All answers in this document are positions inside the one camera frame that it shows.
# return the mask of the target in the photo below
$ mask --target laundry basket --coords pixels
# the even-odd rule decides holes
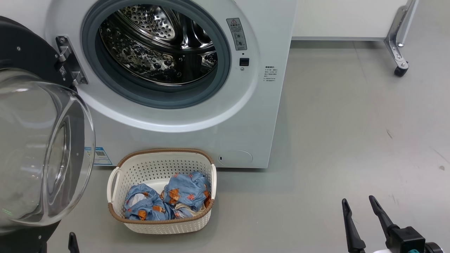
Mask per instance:
[[[204,174],[211,183],[211,201],[200,215],[166,221],[134,221],[125,218],[123,206],[130,187],[145,183],[161,193],[172,175],[189,175],[194,171]],[[210,156],[196,149],[151,149],[131,153],[112,171],[107,188],[111,215],[134,232],[144,234],[180,234],[202,229],[209,221],[215,197],[216,167]]]

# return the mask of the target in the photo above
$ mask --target door hinge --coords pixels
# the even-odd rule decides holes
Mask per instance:
[[[77,86],[79,84],[88,84],[86,76],[84,75],[83,69],[73,51],[73,47],[67,36],[56,37],[56,44],[59,50],[58,58],[59,64],[57,64],[57,69],[61,72],[63,79],[71,78],[72,84]]]

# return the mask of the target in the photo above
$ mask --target caster wheel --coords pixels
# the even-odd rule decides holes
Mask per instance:
[[[408,69],[402,69],[397,67],[394,71],[394,75],[398,76],[398,77],[402,77],[406,74],[406,71],[408,71]]]

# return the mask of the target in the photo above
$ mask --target blue clothing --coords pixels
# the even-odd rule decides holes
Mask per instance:
[[[130,200],[136,194],[143,194],[146,199],[130,206]],[[130,188],[125,198],[125,218],[137,221],[163,221],[173,219],[172,208],[167,205],[161,196],[146,184],[135,185]]]
[[[198,212],[211,194],[211,184],[202,173],[193,172],[189,176],[175,174],[164,187],[163,199],[174,207],[177,203],[189,206]]]

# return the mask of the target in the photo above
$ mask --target specification label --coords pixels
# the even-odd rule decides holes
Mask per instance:
[[[275,66],[266,66],[264,68],[263,81],[275,81],[277,77],[278,69]]]
[[[88,156],[94,155],[94,165],[108,166],[113,164],[102,147],[96,147],[95,152],[92,152],[91,147],[85,147],[85,151]]]
[[[245,41],[244,30],[242,29],[239,18],[228,18],[227,20],[231,35],[233,35],[236,50],[247,50],[247,42]]]

